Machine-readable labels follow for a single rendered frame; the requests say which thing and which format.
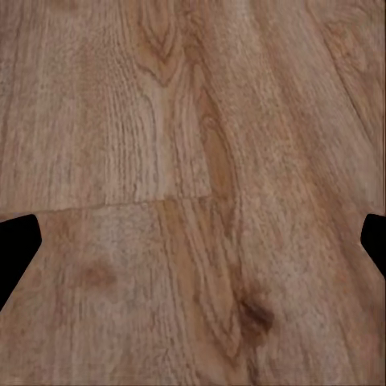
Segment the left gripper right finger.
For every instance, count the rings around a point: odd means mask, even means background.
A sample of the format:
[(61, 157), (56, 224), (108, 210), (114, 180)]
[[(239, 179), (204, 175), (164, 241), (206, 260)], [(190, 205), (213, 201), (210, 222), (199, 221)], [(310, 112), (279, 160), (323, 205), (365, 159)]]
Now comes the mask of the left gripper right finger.
[(368, 214), (363, 222), (360, 243), (386, 278), (386, 217)]

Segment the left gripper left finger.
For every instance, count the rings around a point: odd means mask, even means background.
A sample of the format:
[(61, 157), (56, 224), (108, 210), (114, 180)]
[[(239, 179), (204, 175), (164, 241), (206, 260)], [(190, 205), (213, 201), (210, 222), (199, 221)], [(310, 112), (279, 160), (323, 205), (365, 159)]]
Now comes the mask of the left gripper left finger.
[(34, 214), (0, 223), (0, 311), (41, 244)]

